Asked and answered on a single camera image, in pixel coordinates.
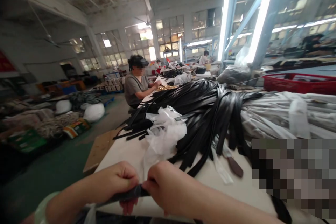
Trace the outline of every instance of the red banner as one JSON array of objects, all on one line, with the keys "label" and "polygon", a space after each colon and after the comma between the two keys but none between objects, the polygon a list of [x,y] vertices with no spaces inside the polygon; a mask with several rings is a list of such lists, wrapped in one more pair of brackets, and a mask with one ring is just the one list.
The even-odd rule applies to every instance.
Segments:
[{"label": "red banner", "polygon": [[0,72],[16,71],[12,63],[7,59],[2,51],[0,51]]}]

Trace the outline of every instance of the red plastic crate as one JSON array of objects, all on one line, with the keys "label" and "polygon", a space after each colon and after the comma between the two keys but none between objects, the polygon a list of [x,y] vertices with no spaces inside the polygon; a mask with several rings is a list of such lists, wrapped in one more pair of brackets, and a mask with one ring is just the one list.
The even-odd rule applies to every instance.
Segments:
[{"label": "red plastic crate", "polygon": [[336,95],[336,77],[303,73],[276,73],[266,75],[264,79],[266,91]]}]

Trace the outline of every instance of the worker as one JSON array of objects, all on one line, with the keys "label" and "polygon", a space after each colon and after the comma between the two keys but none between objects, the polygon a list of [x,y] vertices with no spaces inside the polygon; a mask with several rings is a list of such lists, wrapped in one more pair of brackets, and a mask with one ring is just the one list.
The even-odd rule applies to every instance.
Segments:
[{"label": "worker", "polygon": [[205,64],[208,64],[208,56],[209,56],[209,52],[208,51],[204,51],[203,56],[199,59],[199,64],[204,66]]},{"label": "worker", "polygon": [[329,44],[330,40],[326,40],[324,42],[321,42],[320,39],[323,38],[323,34],[317,34],[313,35],[311,37],[306,37],[303,40],[303,44],[306,44],[306,55],[329,55],[333,53],[333,48],[323,47],[321,46]]},{"label": "worker", "polygon": [[128,60],[128,65],[130,72],[125,78],[125,99],[128,105],[135,109],[142,99],[161,85],[161,81],[150,83],[144,76],[148,61],[140,55],[132,55]]},{"label": "worker", "polygon": [[[76,216],[86,204],[104,203],[114,194],[129,191],[138,183],[139,177],[133,166],[126,161],[117,163],[79,180],[55,196],[48,196],[40,203],[39,211],[23,223],[75,223]],[[165,215],[213,224],[282,223],[254,206],[203,185],[168,161],[149,169],[142,188],[149,192]],[[137,203],[138,199],[120,202],[123,214],[132,214]]]},{"label": "worker", "polygon": [[155,71],[159,74],[161,71],[161,60],[157,60],[154,64]]}]

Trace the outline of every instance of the factory floor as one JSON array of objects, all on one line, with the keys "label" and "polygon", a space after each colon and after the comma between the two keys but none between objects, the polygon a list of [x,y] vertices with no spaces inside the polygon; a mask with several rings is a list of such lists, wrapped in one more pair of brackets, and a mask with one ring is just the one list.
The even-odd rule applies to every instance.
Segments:
[{"label": "factory floor", "polygon": [[61,191],[84,177],[82,171],[96,136],[117,128],[129,117],[124,94],[113,96],[115,99],[105,108],[104,117],[90,130],[64,141],[1,188],[1,211],[4,213],[0,213],[0,219],[5,217],[6,220],[1,223],[20,223],[48,194]]}]

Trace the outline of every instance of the table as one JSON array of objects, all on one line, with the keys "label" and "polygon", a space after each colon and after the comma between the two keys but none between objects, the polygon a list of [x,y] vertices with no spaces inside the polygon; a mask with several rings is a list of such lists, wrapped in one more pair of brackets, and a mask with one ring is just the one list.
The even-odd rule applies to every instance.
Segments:
[{"label": "table", "polygon": [[[166,85],[167,81],[164,81],[164,79],[165,78],[161,76],[157,78],[157,80],[162,81],[163,85]],[[149,96],[145,97],[143,101],[151,100]],[[96,172],[120,161],[126,160],[135,167],[139,175],[140,183],[142,183],[144,180],[147,179],[147,175],[144,174],[144,168],[142,163],[143,156],[148,146],[149,144],[145,139],[139,141],[137,138],[135,138],[126,142],[126,137],[120,138],[116,140],[112,147],[109,149],[108,153],[99,164]],[[219,157],[219,159],[225,169],[231,174],[231,177],[234,181],[233,184],[225,185],[223,183],[222,179],[215,169],[214,163],[210,159],[207,159],[206,163],[204,164],[201,171],[197,174],[195,179],[209,187],[222,191],[223,193],[226,193],[233,198],[260,208],[261,210],[276,217],[277,214],[275,212],[270,196],[265,191],[259,189],[258,179],[252,179],[252,168],[250,163],[244,156],[238,153],[237,149],[235,151],[232,151],[232,156],[243,169],[243,178],[240,179],[232,174],[228,165],[228,161],[221,156]],[[180,164],[181,162],[177,162],[175,166],[179,167]],[[101,207],[100,211],[111,214],[122,214],[123,212],[118,202]],[[137,206],[134,206],[132,215],[163,218],[163,210],[154,202],[151,197],[144,197],[139,199]],[[168,218],[172,220],[193,222],[192,220],[186,220],[174,216],[169,216]]]}]

